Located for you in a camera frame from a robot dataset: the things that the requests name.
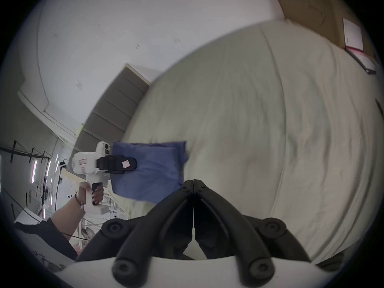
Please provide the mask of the person's left hand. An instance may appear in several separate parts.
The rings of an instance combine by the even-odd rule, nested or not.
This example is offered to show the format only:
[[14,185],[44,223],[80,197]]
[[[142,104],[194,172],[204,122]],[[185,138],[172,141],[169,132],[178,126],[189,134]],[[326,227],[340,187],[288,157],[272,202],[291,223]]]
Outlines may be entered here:
[[104,198],[104,186],[102,183],[90,185],[88,182],[82,181],[79,183],[74,197],[84,213],[98,213],[97,209],[100,208],[99,206]]

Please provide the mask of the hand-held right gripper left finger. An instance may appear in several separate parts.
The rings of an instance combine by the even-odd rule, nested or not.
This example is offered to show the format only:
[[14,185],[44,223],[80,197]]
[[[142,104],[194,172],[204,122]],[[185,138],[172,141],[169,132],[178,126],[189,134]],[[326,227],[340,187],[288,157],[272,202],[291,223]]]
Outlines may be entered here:
[[193,195],[193,181],[188,180],[175,192],[142,217],[104,222],[76,262],[92,262],[115,257],[111,271],[122,285],[143,285],[161,230],[188,203]]

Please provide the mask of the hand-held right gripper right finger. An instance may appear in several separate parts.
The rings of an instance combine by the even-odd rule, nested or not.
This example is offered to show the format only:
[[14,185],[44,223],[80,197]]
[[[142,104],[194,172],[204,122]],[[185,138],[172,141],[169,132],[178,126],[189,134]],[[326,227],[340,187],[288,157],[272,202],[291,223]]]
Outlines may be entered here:
[[275,274],[272,258],[308,262],[300,242],[278,218],[257,219],[241,214],[201,180],[194,180],[195,211],[203,205],[223,229],[226,245],[219,254],[234,254],[240,281],[244,285],[265,285]]

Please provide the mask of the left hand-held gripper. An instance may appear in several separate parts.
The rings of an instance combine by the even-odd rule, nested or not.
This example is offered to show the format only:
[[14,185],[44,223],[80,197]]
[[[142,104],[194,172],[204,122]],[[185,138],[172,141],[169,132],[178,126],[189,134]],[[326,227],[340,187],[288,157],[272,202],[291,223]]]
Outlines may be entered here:
[[[73,156],[72,170],[75,174],[85,175],[85,180],[90,185],[102,183],[107,187],[109,174],[124,174],[137,168],[137,160],[123,155],[110,155],[111,145],[100,141],[94,152],[79,152]],[[108,214],[109,206],[101,203],[97,214]]]

